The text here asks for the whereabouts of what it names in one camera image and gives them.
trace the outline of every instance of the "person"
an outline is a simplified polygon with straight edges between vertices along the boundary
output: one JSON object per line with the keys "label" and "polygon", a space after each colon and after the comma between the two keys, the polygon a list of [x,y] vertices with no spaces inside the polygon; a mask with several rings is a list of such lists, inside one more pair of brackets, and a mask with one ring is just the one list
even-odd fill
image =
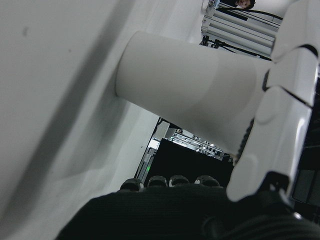
{"label": "person", "polygon": [[231,7],[240,6],[243,9],[252,9],[256,3],[255,0],[220,0],[220,2]]}

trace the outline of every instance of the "white plastic casing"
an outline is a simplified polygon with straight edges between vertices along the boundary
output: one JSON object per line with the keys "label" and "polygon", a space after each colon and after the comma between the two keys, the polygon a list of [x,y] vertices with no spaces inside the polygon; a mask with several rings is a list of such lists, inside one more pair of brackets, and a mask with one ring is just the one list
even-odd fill
{"label": "white plastic casing", "polygon": [[308,105],[314,105],[318,59],[308,49],[297,48],[286,54],[269,72],[266,87],[281,86]]}
{"label": "white plastic casing", "polygon": [[118,96],[236,155],[271,63],[137,32],[116,77]]}
{"label": "white plastic casing", "polygon": [[301,0],[290,5],[275,38],[272,61],[279,62],[303,45],[311,45],[320,52],[319,7],[319,0]]}
{"label": "white plastic casing", "polygon": [[281,87],[266,91],[227,186],[232,201],[256,193],[268,172],[286,175],[293,182],[311,112]]}

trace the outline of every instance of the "white cylindrical joint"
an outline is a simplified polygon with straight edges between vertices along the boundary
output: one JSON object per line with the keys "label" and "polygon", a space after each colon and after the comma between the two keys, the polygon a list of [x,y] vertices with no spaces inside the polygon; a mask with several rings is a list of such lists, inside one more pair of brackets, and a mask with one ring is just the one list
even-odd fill
{"label": "white cylindrical joint", "polygon": [[118,96],[237,154],[271,63],[137,32],[116,77]]}

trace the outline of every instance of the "black cable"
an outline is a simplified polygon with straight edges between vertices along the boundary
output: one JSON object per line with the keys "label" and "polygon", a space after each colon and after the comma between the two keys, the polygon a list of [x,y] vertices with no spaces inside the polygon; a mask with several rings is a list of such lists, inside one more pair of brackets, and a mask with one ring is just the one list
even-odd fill
{"label": "black cable", "polygon": [[[216,41],[212,41],[212,40],[208,40],[208,42],[217,44]],[[223,48],[223,47],[232,48],[232,49],[238,50],[238,51],[240,51],[240,52],[243,52],[243,53],[246,53],[246,54],[255,56],[255,57],[256,57],[256,56],[259,56],[261,59],[264,59],[264,60],[272,61],[271,58],[268,58],[268,57],[263,56],[263,55],[261,55],[261,54],[255,53],[255,52],[253,52],[253,51],[248,51],[248,50],[245,50],[245,49],[236,47],[236,46],[232,46],[232,45],[230,45],[230,44],[228,44],[228,43],[225,43],[224,41],[218,40],[218,46],[219,46],[219,47],[222,47],[222,48]]]}
{"label": "black cable", "polygon": [[263,14],[263,15],[267,15],[267,16],[270,16],[270,17],[273,17],[275,19],[279,19],[279,20],[283,20],[282,17],[280,16],[277,16],[277,15],[274,15],[272,13],[269,13],[269,12],[265,12],[265,11],[258,11],[258,10],[251,10],[251,9],[243,9],[243,8],[237,8],[237,7],[219,7],[216,9],[217,11],[220,11],[220,12],[226,12],[226,11],[229,11],[229,10],[236,10],[236,11],[242,11],[242,12],[248,12],[248,13],[257,13],[257,14]]}
{"label": "black cable", "polygon": [[229,52],[232,52],[232,53],[236,53],[235,51],[232,51],[232,50],[230,50],[230,49],[228,49],[228,48],[226,48],[226,47],[224,47],[224,46],[220,46],[220,47],[222,47],[223,49],[225,49],[225,50],[228,50]]}

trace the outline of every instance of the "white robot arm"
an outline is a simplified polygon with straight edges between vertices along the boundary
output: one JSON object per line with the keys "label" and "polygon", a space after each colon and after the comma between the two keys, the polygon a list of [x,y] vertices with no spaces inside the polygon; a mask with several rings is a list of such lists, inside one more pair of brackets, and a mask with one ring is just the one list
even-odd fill
{"label": "white robot arm", "polygon": [[304,0],[288,9],[271,64],[138,32],[122,55],[116,92],[234,155],[254,119],[228,197],[289,192],[314,103],[319,7]]}

